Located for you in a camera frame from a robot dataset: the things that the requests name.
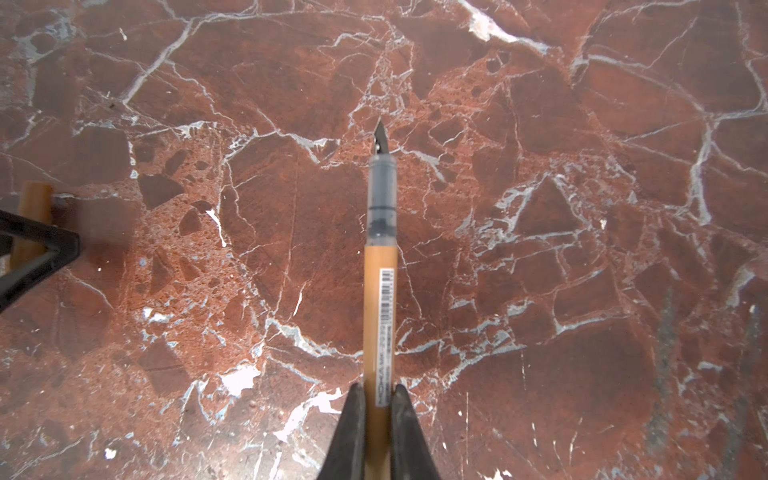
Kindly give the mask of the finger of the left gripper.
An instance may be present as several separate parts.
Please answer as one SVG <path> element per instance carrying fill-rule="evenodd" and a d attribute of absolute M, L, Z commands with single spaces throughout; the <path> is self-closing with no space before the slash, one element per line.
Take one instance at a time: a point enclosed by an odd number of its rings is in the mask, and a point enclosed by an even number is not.
<path fill-rule="evenodd" d="M 2 255 L 10 254 L 14 238 L 42 244 L 48 250 L 80 248 L 80 237 L 74 232 L 1 211 Z"/>
<path fill-rule="evenodd" d="M 22 267 L 1 276 L 1 312 L 8 309 L 33 287 L 63 269 L 80 254 L 80 248 L 51 250 Z"/>

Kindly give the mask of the brown pen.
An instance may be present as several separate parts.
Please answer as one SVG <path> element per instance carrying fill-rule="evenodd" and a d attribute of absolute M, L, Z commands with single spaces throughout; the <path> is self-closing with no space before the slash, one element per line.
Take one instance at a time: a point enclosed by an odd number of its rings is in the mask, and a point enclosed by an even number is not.
<path fill-rule="evenodd" d="M 397 164 L 386 130 L 374 131 L 369 161 L 364 249 L 363 383 L 366 400 L 366 479 L 385 479 L 390 449 L 397 281 Z"/>

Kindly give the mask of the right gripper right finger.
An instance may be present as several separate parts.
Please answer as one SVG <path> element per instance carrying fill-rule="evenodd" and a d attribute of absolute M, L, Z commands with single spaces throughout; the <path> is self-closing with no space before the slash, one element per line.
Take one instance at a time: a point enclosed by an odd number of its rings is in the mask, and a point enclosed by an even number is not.
<path fill-rule="evenodd" d="M 406 387 L 395 387 L 390 405 L 393 480 L 440 480 Z"/>

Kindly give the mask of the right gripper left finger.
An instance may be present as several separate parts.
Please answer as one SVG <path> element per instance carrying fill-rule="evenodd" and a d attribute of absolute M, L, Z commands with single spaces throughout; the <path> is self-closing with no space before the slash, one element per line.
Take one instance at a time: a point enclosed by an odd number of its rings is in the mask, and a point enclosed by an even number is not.
<path fill-rule="evenodd" d="M 354 383 L 348 391 L 317 480 L 362 480 L 365 443 L 365 392 L 360 383 Z"/>

